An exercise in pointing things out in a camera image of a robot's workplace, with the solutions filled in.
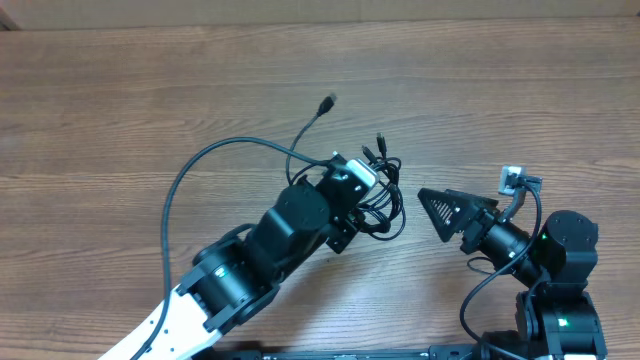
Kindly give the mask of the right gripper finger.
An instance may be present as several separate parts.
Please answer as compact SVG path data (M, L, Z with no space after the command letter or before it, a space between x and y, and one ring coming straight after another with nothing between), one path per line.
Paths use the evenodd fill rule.
M429 216L434 229L442 242L448 242L455 233L461 232L461 210L454 203L452 197L445 191L422 188L418 192L418 199Z
M478 208L496 209L499 204L498 200L466 192L446 189L445 193L453 198L454 203L459 208L476 206Z

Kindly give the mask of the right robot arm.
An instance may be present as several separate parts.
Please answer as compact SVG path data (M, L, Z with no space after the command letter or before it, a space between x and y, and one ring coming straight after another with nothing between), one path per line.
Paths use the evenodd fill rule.
M514 330L470 335L472 359L604 359L608 355L588 277L598 262L599 228L570 210L538 219L528 233L511 221L514 206L447 189L423 188L418 198L444 242L462 236L465 254L482 253L488 278L511 275L525 287L516 296Z

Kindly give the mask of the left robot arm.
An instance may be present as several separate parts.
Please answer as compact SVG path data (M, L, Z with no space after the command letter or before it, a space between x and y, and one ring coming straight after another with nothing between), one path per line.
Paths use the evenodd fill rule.
M135 330L101 356L189 359L268 306L281 283L369 192L348 175L285 188L258 224L239 226L193 259L193 268Z

